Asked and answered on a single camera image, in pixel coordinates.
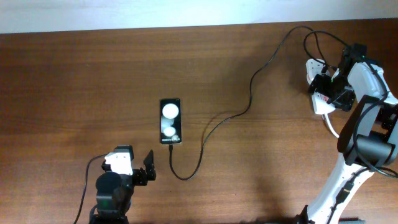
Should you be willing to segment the black Galaxy flip phone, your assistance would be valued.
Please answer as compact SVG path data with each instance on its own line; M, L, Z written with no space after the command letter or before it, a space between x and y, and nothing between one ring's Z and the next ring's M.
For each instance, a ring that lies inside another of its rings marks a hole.
M160 100L160 143L182 142L182 110L179 98Z

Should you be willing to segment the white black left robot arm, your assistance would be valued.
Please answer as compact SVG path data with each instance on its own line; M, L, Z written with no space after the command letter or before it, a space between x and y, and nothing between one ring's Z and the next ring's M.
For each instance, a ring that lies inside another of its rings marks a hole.
M104 157L104 174L96 180L96 205L89 214L90 224L128 223L126 213L136 186L156 179L154 152L143 161L145 168L133 169L131 147L117 147Z

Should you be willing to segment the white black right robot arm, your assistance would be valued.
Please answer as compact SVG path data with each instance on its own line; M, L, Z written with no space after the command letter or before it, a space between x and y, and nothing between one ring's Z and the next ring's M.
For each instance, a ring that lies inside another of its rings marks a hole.
M306 63L308 92L316 114L352 112L338 135L338 160L322 191L294 218L295 223L341 223L340 216L360 186L375 173L397 173L397 98L383 69L366 57L365 45L343 50L334 75L321 60Z

